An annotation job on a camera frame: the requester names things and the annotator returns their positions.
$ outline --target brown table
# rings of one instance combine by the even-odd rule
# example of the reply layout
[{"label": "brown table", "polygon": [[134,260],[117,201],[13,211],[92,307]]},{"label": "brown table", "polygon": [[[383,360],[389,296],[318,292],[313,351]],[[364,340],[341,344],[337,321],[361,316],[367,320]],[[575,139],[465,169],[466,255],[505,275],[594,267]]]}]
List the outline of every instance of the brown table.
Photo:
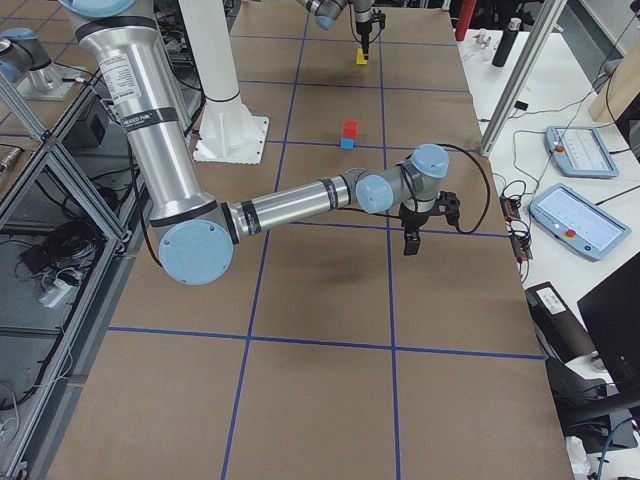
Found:
[{"label": "brown table", "polygon": [[[238,201],[421,143],[475,147],[448,15],[386,12],[359,67],[346,12],[325,33],[299,6],[243,4],[236,66],[269,142],[259,166],[198,165],[206,188]],[[453,154],[443,186],[463,228],[474,168]],[[403,257],[396,221],[320,215],[243,241],[203,287],[141,250],[48,478],[573,478],[495,192],[477,234],[427,227]]]}]

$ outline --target blue joint cap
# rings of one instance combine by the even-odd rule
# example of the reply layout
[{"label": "blue joint cap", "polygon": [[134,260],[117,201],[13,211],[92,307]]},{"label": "blue joint cap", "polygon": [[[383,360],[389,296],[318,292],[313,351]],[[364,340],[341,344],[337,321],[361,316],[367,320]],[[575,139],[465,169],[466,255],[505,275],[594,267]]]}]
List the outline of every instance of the blue joint cap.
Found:
[{"label": "blue joint cap", "polygon": [[124,12],[137,0],[58,0],[73,13],[90,18],[113,17]]},{"label": "blue joint cap", "polygon": [[316,23],[323,30],[331,30],[333,26],[336,24],[336,21],[331,17],[316,17]]},{"label": "blue joint cap", "polygon": [[4,74],[9,83],[16,83],[22,78],[20,70],[7,62],[0,61],[0,72]]},{"label": "blue joint cap", "polygon": [[411,154],[411,163],[427,177],[442,179],[449,169],[449,154],[446,150],[432,143],[425,143]]},{"label": "blue joint cap", "polygon": [[233,242],[224,228],[209,220],[174,225],[160,241],[160,262],[167,274],[185,285],[219,278],[233,258]]},{"label": "blue joint cap", "polygon": [[393,205],[393,189],[380,175],[368,175],[358,181],[356,197],[367,213],[384,212]]},{"label": "blue joint cap", "polygon": [[38,36],[33,33],[33,30],[29,28],[10,28],[0,33],[3,37],[7,37],[9,40],[37,40]]}]

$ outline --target red cylinder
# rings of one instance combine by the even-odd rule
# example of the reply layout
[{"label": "red cylinder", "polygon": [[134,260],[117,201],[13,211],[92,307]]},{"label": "red cylinder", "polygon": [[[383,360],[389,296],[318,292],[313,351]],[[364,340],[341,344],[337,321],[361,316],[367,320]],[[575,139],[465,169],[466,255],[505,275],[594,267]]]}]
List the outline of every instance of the red cylinder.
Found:
[{"label": "red cylinder", "polygon": [[476,0],[464,0],[462,7],[460,8],[460,15],[458,15],[458,23],[456,24],[456,40],[461,42],[464,40],[464,36],[467,33],[469,24],[471,23],[471,17],[476,9]]}]

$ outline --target blue cable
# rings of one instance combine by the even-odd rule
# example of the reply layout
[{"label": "blue cable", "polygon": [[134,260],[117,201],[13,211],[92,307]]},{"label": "blue cable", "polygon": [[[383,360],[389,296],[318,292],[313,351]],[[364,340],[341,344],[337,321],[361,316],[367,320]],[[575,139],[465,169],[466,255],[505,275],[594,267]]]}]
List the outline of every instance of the blue cable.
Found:
[{"label": "blue cable", "polygon": [[635,418],[629,417],[629,418],[621,421],[618,425],[616,425],[616,428],[611,430],[611,433],[609,433],[609,436],[607,437],[607,441],[604,442],[604,448],[602,449],[602,456],[600,457],[600,464],[598,465],[598,474],[596,475],[596,480],[601,480],[602,479],[602,468],[604,467],[604,457],[607,455],[607,451],[609,450],[609,446],[611,445],[611,442],[613,441],[613,437],[615,437],[616,433],[618,432],[618,429],[620,427],[622,427],[622,425],[624,425],[625,423],[633,422],[634,420],[635,420]]}]

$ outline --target white table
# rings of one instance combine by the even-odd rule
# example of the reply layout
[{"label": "white table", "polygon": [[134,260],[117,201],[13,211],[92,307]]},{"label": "white table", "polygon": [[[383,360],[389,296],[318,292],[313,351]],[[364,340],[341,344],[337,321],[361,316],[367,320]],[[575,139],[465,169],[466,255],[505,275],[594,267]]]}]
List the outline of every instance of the white table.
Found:
[{"label": "white table", "polygon": [[[477,33],[477,30],[469,30],[464,42],[459,44],[459,50],[480,127],[484,129],[487,123],[482,120],[491,118],[528,33],[521,32],[518,35],[503,68],[491,65],[491,52],[484,52],[474,46],[473,36]],[[492,37],[490,49],[498,44],[501,33],[488,32]],[[529,112],[559,109],[581,100],[590,89],[589,79],[585,77],[566,42],[559,33],[553,33],[547,40],[518,100],[529,104]],[[576,115],[576,111],[578,113],[571,123],[572,126],[601,125],[593,122],[588,113],[588,107],[595,97],[596,94],[591,93],[582,103],[579,111],[579,105],[574,105],[562,112],[525,115],[519,119],[508,120],[489,156],[493,171],[502,175],[507,182],[516,179],[525,180],[528,186],[527,191],[533,191],[535,182],[513,167],[514,132],[517,130],[544,132],[550,125],[567,125]],[[610,151],[628,147],[614,125],[601,128],[599,131]],[[614,161],[620,170],[619,177],[609,180],[577,179],[562,176],[553,163],[546,166],[549,153],[544,144],[544,135],[519,133],[516,135],[515,145],[517,165],[535,178],[542,176],[537,194],[562,182],[589,200],[598,202],[640,183],[640,164],[631,152],[614,155]],[[496,176],[495,182],[500,192],[504,181]],[[508,191],[509,194],[518,192],[519,186],[514,186]],[[527,223],[530,222],[527,205],[531,198],[530,195],[525,196],[520,209]],[[630,226],[633,233],[599,262],[590,262],[577,255],[536,223],[531,223],[533,260],[529,262],[530,270],[523,284],[524,288],[550,281],[573,313],[582,321],[577,301],[639,250],[640,214],[637,211],[637,205],[640,205],[640,189],[602,206],[605,211]],[[595,370],[589,371],[590,367],[586,362],[576,363],[577,370],[584,377],[602,377],[602,374],[598,374]],[[596,456],[590,457],[592,465],[597,467]],[[640,449],[609,453],[607,458],[611,463],[605,467],[603,479],[617,478],[618,475],[640,477]]]}]

